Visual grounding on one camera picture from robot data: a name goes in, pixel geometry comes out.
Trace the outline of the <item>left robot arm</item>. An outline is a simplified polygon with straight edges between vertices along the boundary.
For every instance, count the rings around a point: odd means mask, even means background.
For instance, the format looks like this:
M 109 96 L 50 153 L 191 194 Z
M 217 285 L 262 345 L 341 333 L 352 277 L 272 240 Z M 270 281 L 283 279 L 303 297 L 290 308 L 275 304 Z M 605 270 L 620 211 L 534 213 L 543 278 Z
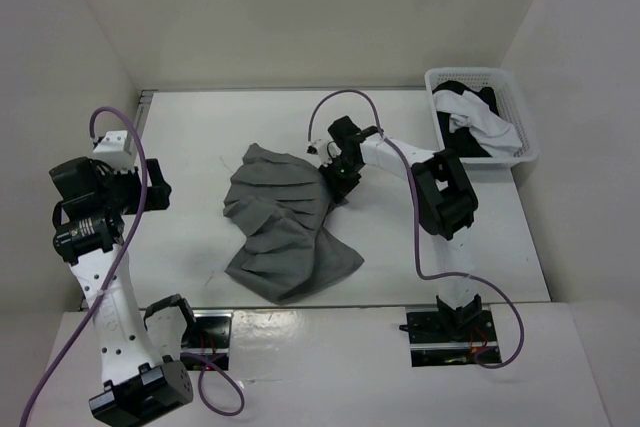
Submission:
M 103 391 L 90 399 L 91 414 L 108 426 L 145 426 L 192 401 L 180 355 L 198 337 L 199 322 L 179 294 L 138 308 L 123 239 L 123 218 L 141 195 L 136 170 L 79 157 L 50 176 L 61 195 L 53 245 L 95 311 Z

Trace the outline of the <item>grey pleated skirt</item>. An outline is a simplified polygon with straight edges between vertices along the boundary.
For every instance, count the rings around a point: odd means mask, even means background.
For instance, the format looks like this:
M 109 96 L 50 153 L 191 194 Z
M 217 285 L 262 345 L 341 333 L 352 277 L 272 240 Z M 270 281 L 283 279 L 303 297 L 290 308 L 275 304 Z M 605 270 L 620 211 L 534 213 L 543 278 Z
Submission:
M 223 215 L 246 237 L 226 273 L 274 304 L 349 277 L 364 258 L 325 227 L 334 207 L 317 167 L 251 144 L 224 199 Z

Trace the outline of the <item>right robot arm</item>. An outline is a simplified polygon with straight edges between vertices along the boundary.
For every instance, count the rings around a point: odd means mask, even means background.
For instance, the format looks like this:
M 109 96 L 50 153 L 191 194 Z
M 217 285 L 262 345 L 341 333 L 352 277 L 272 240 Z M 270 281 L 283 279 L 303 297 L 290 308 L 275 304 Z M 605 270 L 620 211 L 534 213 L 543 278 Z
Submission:
M 334 121 L 328 133 L 327 141 L 309 141 L 307 152 L 320 159 L 319 171 L 335 203 L 355 189 L 366 166 L 407 182 L 416 273 L 440 283 L 436 308 L 441 334 L 463 338 L 477 322 L 482 300 L 469 286 L 474 268 L 470 227 L 478 198 L 459 157 L 450 149 L 432 151 L 395 140 L 377 126 L 362 129 L 348 116 Z

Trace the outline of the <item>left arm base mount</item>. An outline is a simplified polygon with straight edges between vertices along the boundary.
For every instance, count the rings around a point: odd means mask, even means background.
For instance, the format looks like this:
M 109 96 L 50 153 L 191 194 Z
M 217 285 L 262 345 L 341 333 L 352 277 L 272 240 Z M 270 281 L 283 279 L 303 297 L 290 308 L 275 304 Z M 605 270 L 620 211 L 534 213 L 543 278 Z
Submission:
M 230 363 L 233 314 L 230 310 L 196 310 L 196 326 L 182 338 L 183 353 L 206 357 L 221 370 Z

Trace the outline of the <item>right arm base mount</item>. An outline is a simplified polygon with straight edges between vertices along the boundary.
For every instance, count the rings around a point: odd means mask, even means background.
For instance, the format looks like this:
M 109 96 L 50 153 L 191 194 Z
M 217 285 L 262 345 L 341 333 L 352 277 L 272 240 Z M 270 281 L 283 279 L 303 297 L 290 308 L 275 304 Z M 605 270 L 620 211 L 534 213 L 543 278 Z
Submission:
M 413 367 L 473 365 L 477 360 L 489 365 L 502 362 L 491 311 L 484 309 L 459 337 L 451 337 L 441 325 L 435 307 L 405 311 L 399 330 L 408 336 Z

